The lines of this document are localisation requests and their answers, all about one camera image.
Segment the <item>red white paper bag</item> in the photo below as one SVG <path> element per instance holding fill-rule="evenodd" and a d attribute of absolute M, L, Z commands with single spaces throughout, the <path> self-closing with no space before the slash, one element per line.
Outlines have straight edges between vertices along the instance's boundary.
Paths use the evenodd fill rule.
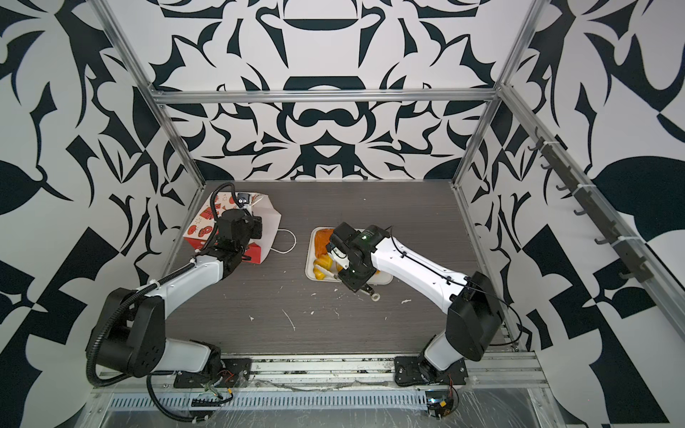
<path fill-rule="evenodd" d="M 262 264 L 273 252 L 282 215 L 267 194 L 221 191 L 211 194 L 194 215 L 183 238 L 196 250 L 236 250 L 245 261 Z"/>

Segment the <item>orange fake croissant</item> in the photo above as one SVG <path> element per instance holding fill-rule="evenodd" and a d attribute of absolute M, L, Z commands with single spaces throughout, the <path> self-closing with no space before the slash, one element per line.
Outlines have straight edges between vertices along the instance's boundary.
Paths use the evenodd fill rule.
<path fill-rule="evenodd" d="M 322 228 L 315 233 L 314 251 L 316 258 L 323 257 L 328 253 L 327 246 L 330 244 L 330 239 L 333 233 L 333 228 Z"/>

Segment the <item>white-tipped steel tongs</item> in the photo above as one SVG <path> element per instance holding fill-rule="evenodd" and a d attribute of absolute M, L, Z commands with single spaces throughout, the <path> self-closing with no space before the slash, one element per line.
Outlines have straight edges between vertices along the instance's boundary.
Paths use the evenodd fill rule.
<path fill-rule="evenodd" d="M 372 278 L 370 273 L 362 274 L 360 271 L 343 269 L 336 277 L 354 294 L 362 292 L 363 294 L 367 294 L 372 301 L 380 300 L 380 295 L 369 284 L 369 280 Z"/>

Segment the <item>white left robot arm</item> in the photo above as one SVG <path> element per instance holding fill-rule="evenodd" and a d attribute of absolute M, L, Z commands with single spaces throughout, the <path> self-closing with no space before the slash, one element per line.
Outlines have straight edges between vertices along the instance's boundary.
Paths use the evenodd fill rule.
<path fill-rule="evenodd" d="M 261 218 L 248 209 L 226 210 L 187 265 L 137 289 L 111 292 L 88 340 L 87 381 L 106 387 L 132 377 L 180 373 L 216 382 L 222 369 L 220 349 L 169 338 L 166 321 L 196 294 L 233 274 L 249 243 L 261 236 Z"/>

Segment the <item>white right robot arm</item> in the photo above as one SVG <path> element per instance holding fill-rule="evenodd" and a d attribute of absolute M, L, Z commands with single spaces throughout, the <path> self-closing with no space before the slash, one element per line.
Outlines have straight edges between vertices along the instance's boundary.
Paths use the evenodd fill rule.
<path fill-rule="evenodd" d="M 417 357 L 416 367 L 428 382 L 462 360 L 481 360 L 505 320 L 508 304 L 488 276 L 446 269 L 403 245 L 390 229 L 372 225 L 357 230 L 344 222 L 334 229 L 326 250 L 342 267 L 338 279 L 352 292 L 377 300 L 369 281 L 380 271 L 420 292 L 446 315 L 444 330 Z"/>

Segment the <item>yellow fake bread piece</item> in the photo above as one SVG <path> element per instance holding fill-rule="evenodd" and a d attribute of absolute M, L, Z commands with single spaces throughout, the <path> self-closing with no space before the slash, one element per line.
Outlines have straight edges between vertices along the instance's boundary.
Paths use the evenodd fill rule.
<path fill-rule="evenodd" d="M 317 267 L 314 267 L 314 269 L 312 269 L 312 272 L 317 280 L 323 281 L 326 279 L 326 274 Z"/>

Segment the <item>yellow fake bread roll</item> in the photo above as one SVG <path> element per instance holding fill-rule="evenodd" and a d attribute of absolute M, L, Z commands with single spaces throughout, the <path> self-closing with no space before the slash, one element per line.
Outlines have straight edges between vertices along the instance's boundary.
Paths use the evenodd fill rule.
<path fill-rule="evenodd" d="M 323 254 L 323 255 L 317 257 L 314 260 L 314 263 L 317 266 L 319 266 L 321 269 L 326 269 L 327 271 L 330 271 L 330 272 L 335 271 L 335 261 L 328 254 Z"/>

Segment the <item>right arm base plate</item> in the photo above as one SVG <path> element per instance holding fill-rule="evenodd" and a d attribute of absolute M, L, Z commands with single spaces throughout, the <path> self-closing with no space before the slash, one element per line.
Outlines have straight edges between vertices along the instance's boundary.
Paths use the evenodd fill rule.
<path fill-rule="evenodd" d="M 468 372 L 465 360 L 458 360 L 441 371 L 431 366 L 422 356 L 399 356 L 394 358 L 394 383 L 399 387 L 419 385 L 465 385 Z"/>

